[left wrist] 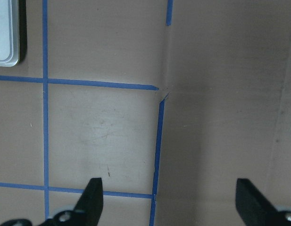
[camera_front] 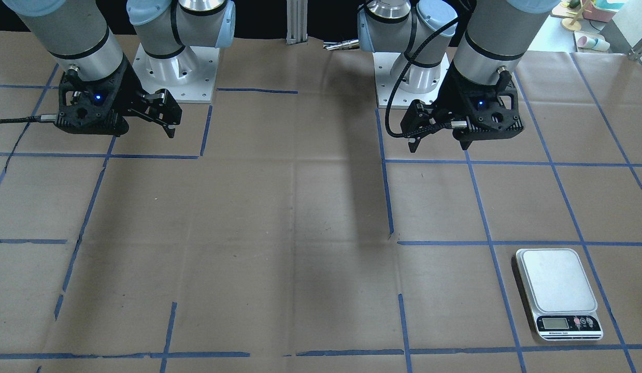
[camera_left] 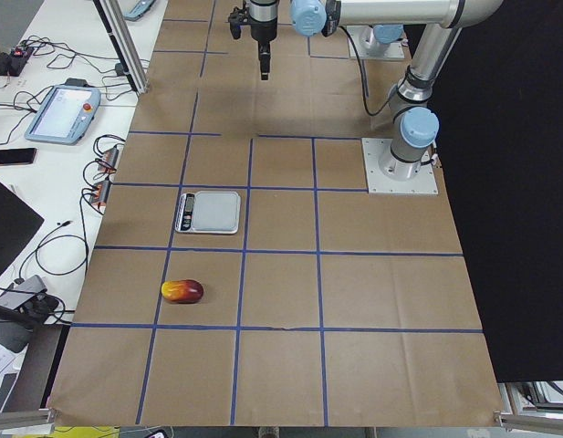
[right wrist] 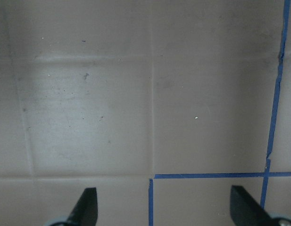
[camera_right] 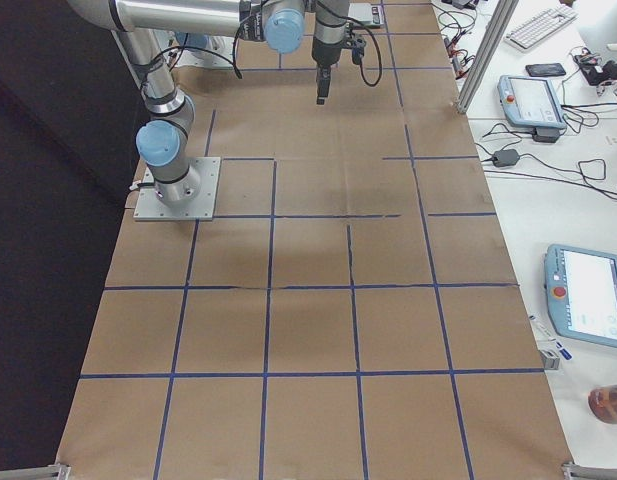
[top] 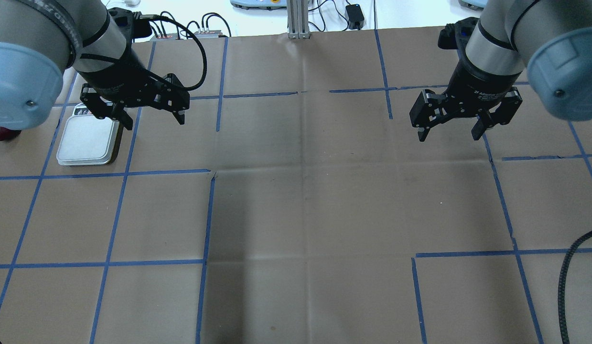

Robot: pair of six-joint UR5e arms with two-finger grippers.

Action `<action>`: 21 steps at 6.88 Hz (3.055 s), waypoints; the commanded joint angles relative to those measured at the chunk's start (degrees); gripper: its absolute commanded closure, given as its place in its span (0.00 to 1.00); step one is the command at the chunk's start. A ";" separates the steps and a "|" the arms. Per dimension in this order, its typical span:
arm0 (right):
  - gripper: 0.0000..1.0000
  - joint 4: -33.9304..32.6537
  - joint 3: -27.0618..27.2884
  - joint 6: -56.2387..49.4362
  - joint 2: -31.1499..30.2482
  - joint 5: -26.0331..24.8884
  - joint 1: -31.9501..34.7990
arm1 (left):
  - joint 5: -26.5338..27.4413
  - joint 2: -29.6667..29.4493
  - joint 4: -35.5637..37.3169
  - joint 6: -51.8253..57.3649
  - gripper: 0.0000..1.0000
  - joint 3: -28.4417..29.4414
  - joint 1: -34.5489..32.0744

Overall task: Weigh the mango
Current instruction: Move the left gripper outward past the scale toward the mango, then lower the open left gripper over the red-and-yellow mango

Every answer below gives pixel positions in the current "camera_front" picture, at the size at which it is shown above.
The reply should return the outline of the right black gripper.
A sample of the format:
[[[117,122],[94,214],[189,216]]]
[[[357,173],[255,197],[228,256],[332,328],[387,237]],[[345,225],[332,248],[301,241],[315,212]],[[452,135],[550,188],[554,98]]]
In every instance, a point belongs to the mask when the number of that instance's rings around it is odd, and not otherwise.
[[[138,117],[160,125],[167,137],[173,139],[180,125],[182,109],[167,89],[147,94],[126,56],[111,76],[111,129],[128,130],[125,117]]]

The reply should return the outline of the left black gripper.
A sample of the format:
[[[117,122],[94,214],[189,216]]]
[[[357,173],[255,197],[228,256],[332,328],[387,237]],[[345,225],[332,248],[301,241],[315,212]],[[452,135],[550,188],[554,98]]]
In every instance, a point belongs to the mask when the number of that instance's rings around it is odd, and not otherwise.
[[[437,100],[432,104],[430,134],[445,129],[453,130],[453,137],[459,142],[474,141],[474,83],[464,78],[455,67],[451,67],[439,90]],[[422,100],[413,100],[401,120],[402,134],[408,139],[411,153],[420,144],[424,127],[430,125],[430,110]]]

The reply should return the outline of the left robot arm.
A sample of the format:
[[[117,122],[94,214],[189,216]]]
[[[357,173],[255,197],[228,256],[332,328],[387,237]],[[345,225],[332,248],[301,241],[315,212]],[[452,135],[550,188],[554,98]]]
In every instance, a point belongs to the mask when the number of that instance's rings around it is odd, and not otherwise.
[[[414,153],[424,137],[452,130],[463,150],[475,141],[513,138],[524,130],[512,74],[557,1],[365,1],[357,11],[360,48],[394,52],[394,86],[419,94],[432,87],[447,47],[461,40],[436,99],[413,99],[399,132]]]

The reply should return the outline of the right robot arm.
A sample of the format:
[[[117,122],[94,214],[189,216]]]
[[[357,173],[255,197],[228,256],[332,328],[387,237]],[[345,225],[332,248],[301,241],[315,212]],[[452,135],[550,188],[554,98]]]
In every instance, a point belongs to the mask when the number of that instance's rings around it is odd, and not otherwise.
[[[182,109],[171,87],[200,75],[195,47],[230,47],[235,35],[233,1],[129,1],[126,10],[146,54],[145,72],[160,89],[143,87],[94,1],[5,1],[63,71],[59,108],[53,115],[8,120],[53,123],[68,134],[129,131],[126,117],[161,126],[173,138]]]

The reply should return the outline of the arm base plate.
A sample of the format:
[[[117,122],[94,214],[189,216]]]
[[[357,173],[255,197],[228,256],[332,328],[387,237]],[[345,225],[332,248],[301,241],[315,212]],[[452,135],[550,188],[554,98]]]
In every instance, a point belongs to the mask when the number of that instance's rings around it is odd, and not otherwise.
[[[392,88],[407,61],[399,53],[391,52],[376,52],[373,57],[378,108],[385,109]],[[437,100],[449,64],[445,53],[440,64],[435,67],[422,68],[411,65],[397,88],[391,108],[406,109],[414,99],[422,100],[426,104]]]
[[[155,59],[139,45],[132,67],[150,94],[165,88],[178,103],[211,104],[220,52],[192,46],[173,58]]]

